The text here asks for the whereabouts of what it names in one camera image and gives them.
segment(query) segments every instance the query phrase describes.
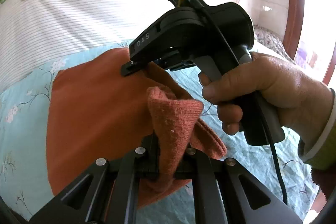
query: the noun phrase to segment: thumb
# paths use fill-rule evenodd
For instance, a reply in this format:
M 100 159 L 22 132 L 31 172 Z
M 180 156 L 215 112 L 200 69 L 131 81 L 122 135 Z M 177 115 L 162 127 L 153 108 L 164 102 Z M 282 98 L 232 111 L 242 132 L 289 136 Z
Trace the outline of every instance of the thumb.
M 204 99 L 212 104 L 230 101 L 255 90 L 267 89 L 276 78 L 274 68 L 267 56 L 244 63 L 225 73 L 218 81 L 212 82 L 202 90 Z

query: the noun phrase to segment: floral bedspread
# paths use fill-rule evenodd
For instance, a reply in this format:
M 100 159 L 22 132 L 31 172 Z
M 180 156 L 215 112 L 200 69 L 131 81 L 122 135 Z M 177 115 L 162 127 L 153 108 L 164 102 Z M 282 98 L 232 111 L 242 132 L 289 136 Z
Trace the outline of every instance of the floral bedspread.
M 53 194 L 46 166 L 46 131 L 53 80 L 61 69 L 87 62 L 114 47 L 112 44 L 58 58 L 35 68 L 23 80 L 0 95 L 0 195 L 6 204 L 30 219 Z M 196 67 L 171 72 L 172 77 L 195 99 L 204 103 L 204 121 L 219 135 L 236 158 L 280 199 L 281 190 L 268 146 L 251 147 L 243 133 L 228 136 L 221 130 L 216 107 L 201 96 Z M 285 141 L 276 144 L 287 187 L 289 206 L 301 218 L 309 210 L 318 191 L 310 178 L 310 167 L 297 156 L 298 135 L 285 128 Z M 137 223 L 195 223 L 192 186 L 138 210 Z
M 270 30 L 256 25 L 254 26 L 254 38 L 257 39 L 260 44 L 294 64 L 294 61 L 286 53 L 282 40 Z

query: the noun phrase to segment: power cord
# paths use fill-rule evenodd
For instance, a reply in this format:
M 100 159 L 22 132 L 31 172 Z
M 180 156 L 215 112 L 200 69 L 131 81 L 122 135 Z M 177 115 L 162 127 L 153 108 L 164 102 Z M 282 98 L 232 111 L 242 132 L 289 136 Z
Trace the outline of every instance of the power cord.
M 226 39 L 225 39 L 224 35 L 222 34 L 221 30 L 219 29 L 219 27 L 217 26 L 217 24 L 215 23 L 215 21 L 212 19 L 211 15 L 206 10 L 206 8 L 204 7 L 204 5 L 199 0 L 188 0 L 188 1 L 189 1 L 189 3 L 191 4 L 191 6 L 195 10 L 200 11 L 204 15 L 204 17 L 207 19 L 209 25 L 213 29 L 215 29 L 215 31 L 219 35 L 220 40 L 225 45 L 226 49 L 231 53 L 232 59 L 234 60 L 234 62 L 238 66 L 239 65 L 239 61 L 237 60 L 237 57 L 233 53 L 230 45 L 226 41 Z M 277 174 L 277 177 L 278 177 L 278 181 L 279 181 L 279 184 L 280 184 L 280 187 L 281 187 L 283 202 L 287 205 L 287 192 L 286 192 L 285 183 L 284 183 L 283 178 L 281 176 L 281 171 L 280 171 L 280 166 L 279 166 L 279 162 L 278 162 L 277 151 L 275 150 L 274 142 L 273 142 L 272 136 L 270 134 L 270 131 L 269 131 L 266 119 L 265 119 L 265 117 L 263 115 L 261 115 L 261 118 L 263 119 L 264 125 L 266 125 L 266 128 L 264 128 L 265 129 L 265 134 L 266 134 L 266 139 L 267 139 L 267 141 L 269 143 L 269 146 L 271 148 L 271 153 L 272 153 L 272 157 L 273 157 L 275 171 L 276 171 L 276 174 Z

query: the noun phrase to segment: orange cloth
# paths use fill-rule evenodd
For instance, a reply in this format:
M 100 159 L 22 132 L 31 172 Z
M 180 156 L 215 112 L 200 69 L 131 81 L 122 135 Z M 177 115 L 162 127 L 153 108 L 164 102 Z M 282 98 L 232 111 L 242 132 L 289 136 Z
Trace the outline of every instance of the orange cloth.
M 139 206 L 163 198 L 188 181 L 173 174 L 191 146 L 219 159 L 226 148 L 199 116 L 203 104 L 191 98 L 163 69 L 123 77 L 127 48 L 109 50 L 92 61 L 60 71 L 52 87 L 46 158 L 53 194 L 58 194 L 97 158 L 123 157 L 155 130 L 160 146 L 157 181 L 142 180 Z

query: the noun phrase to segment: screw head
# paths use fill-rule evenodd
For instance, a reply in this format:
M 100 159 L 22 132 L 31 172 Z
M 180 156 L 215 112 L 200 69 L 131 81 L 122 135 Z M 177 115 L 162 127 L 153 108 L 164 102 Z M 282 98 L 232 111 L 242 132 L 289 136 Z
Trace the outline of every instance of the screw head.
M 137 147 L 135 149 L 135 153 L 139 154 L 139 155 L 142 155 L 143 153 L 146 152 L 146 149 L 144 147 Z
M 104 158 L 99 158 L 99 159 L 96 160 L 96 164 L 98 166 L 105 165 L 105 163 L 106 163 L 106 159 L 104 159 Z
M 190 148 L 190 147 L 187 148 L 185 151 L 188 155 L 195 155 L 195 153 L 196 153 L 196 149 L 195 148 Z
M 225 160 L 225 162 L 226 162 L 226 164 L 229 165 L 229 166 L 235 166 L 237 161 L 236 161 L 235 159 L 233 159 L 233 158 L 227 158 L 227 159 Z

